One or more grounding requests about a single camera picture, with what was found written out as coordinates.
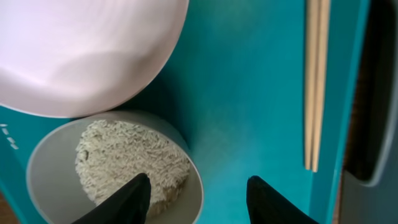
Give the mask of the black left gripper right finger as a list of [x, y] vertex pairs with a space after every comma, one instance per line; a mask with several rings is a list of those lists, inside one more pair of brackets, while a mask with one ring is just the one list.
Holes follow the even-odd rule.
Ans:
[[246, 205], [251, 224], [317, 224], [257, 175], [248, 178]]

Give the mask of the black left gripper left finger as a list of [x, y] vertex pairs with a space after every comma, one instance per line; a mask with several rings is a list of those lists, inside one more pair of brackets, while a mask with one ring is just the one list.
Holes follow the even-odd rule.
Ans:
[[150, 179], [140, 173], [72, 224], [145, 224], [150, 193]]

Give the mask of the pile of rice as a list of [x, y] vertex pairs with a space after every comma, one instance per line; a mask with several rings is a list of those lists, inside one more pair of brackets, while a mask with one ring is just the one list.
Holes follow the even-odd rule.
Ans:
[[75, 170], [88, 198], [100, 205], [133, 177], [148, 175], [151, 184], [147, 217], [160, 215], [178, 199], [190, 161], [158, 132], [124, 121], [96, 120], [82, 132]]

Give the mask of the grey bowl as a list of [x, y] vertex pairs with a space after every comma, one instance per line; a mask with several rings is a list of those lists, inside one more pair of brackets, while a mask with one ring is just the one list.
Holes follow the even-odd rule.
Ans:
[[146, 126], [176, 144], [190, 161], [188, 180], [179, 198], [146, 223], [196, 223], [203, 210], [204, 189], [192, 151], [166, 120], [145, 111], [109, 111], [64, 124], [46, 135], [31, 154], [26, 170], [29, 197], [47, 223], [72, 223], [95, 208], [75, 171], [75, 148], [86, 127], [99, 119]]

